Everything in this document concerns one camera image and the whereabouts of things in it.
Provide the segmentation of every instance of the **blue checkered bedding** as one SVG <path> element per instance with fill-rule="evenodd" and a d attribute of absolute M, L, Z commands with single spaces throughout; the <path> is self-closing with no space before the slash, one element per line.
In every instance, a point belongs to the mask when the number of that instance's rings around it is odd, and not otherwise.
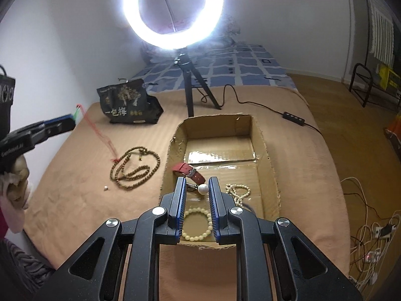
<path fill-rule="evenodd" d="M 296 89 L 292 79 L 262 45 L 237 44 L 214 55 L 192 58 L 209 87 L 267 85 Z M 148 92 L 184 88 L 181 70 L 173 61 L 149 64 L 132 79 L 142 78 Z"/>

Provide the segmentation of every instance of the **red string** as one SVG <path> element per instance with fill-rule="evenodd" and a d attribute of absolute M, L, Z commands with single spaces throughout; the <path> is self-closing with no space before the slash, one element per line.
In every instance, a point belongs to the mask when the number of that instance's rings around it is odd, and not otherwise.
<path fill-rule="evenodd" d="M 107 137 L 106 135 L 103 135 L 99 131 L 99 129 L 96 127 L 96 125 L 91 121 L 91 119 L 89 119 L 88 114 L 85 112 L 85 109 L 83 108 L 83 106 L 81 104 L 77 104 L 77 107 L 81 110 L 83 118 L 86 120 L 86 122 L 89 124 L 89 126 L 93 129 L 95 134 L 107 146 L 107 148 L 109 148 L 109 150 L 112 152 L 114 158 L 111 161 L 115 163 L 118 160 L 118 155 L 117 155 L 117 151 L 116 151 L 112 141 L 110 140 L 110 138 Z"/>

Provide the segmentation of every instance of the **ring light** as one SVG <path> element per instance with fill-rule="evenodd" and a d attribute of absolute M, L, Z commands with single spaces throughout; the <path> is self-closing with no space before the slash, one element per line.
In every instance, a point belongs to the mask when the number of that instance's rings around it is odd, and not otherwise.
<path fill-rule="evenodd" d="M 124 0 L 124 13 L 135 33 L 149 44 L 174 50 L 184 48 L 208 37 L 219 21 L 224 0 L 205 0 L 205 7 L 194 24 L 186 30 L 159 34 L 143 22 L 139 13 L 139 0 Z"/>

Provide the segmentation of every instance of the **triangular cutout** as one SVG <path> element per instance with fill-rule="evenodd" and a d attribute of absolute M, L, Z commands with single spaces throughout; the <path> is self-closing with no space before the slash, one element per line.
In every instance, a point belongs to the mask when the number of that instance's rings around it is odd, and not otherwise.
<path fill-rule="evenodd" d="M 70 273 L 75 276 L 90 280 L 95 272 L 97 260 L 104 244 L 103 238 L 97 238 L 89 248 L 70 267 Z"/>
<path fill-rule="evenodd" d="M 304 278 L 311 279 L 324 274 L 327 271 L 327 268 L 315 257 L 301 240 L 293 237 L 291 238 L 291 242 Z"/>

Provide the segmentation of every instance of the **silver screw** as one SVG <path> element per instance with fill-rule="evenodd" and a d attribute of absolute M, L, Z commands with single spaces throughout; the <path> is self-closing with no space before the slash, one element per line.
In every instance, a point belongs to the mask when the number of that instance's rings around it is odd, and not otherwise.
<path fill-rule="evenodd" d="M 118 225 L 118 220 L 116 218 L 110 218 L 106 221 L 106 226 L 108 228 L 113 228 Z"/>
<path fill-rule="evenodd" d="M 162 215 L 164 212 L 165 212 L 166 210 L 164 209 L 164 207 L 155 207 L 153 210 L 152 210 L 152 213 L 154 214 L 154 215 Z"/>
<path fill-rule="evenodd" d="M 281 217 L 277 220 L 277 224 L 286 228 L 289 225 L 289 220 L 285 217 Z"/>
<path fill-rule="evenodd" d="M 233 207 L 230 209 L 230 212 L 234 215 L 242 214 L 243 210 L 241 207 Z"/>

